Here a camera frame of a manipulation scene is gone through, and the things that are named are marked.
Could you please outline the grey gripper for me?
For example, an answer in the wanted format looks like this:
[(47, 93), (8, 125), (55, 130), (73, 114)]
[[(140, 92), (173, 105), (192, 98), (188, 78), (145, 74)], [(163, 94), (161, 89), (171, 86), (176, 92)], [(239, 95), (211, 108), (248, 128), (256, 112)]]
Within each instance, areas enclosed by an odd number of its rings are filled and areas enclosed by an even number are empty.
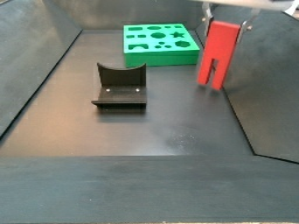
[(211, 20), (213, 19), (211, 13), (212, 4), (224, 4), (239, 7), (252, 8), (249, 18), (241, 23), (237, 40), (241, 40), (245, 31), (252, 29), (252, 22), (257, 17), (260, 10), (268, 11), (286, 11), (291, 8), (295, 0), (192, 0), (193, 2), (201, 2), (203, 22), (205, 25), (204, 32), (208, 32), (211, 26)]

